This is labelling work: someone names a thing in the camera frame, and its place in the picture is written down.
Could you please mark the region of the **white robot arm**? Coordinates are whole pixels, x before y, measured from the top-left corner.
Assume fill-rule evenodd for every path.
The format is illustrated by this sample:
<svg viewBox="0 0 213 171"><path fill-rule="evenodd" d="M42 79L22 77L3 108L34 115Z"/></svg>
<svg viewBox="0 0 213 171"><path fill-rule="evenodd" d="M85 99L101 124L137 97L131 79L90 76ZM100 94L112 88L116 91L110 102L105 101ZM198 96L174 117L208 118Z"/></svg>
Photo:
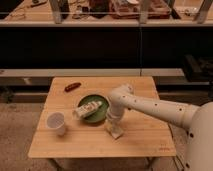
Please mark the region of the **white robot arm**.
<svg viewBox="0 0 213 171"><path fill-rule="evenodd" d="M130 84L111 90L108 101L106 129L113 138L123 134L119 122L130 108L188 132L184 171L213 171L213 102L197 106L136 96Z"/></svg>

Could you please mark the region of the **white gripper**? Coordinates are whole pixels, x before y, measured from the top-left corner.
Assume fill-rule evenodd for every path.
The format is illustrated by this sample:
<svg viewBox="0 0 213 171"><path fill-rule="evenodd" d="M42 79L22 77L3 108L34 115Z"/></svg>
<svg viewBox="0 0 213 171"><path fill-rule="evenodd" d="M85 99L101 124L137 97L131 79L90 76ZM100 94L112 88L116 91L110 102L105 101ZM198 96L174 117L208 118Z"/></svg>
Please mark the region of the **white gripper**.
<svg viewBox="0 0 213 171"><path fill-rule="evenodd" d="M122 128L119 126L120 120L120 117L108 111L106 114L106 129L109 132L122 132Z"/></svg>

